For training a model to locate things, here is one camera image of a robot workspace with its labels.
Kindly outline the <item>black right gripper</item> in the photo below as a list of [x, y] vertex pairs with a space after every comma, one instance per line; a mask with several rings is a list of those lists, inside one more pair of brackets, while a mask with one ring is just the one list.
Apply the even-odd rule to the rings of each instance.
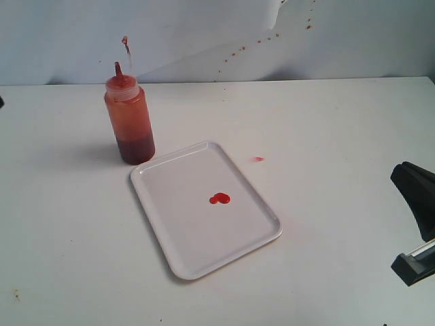
[[412, 211], [423, 241], [409, 254], [399, 254], [391, 269], [408, 286], [434, 274], [434, 173], [403, 162], [390, 177]]

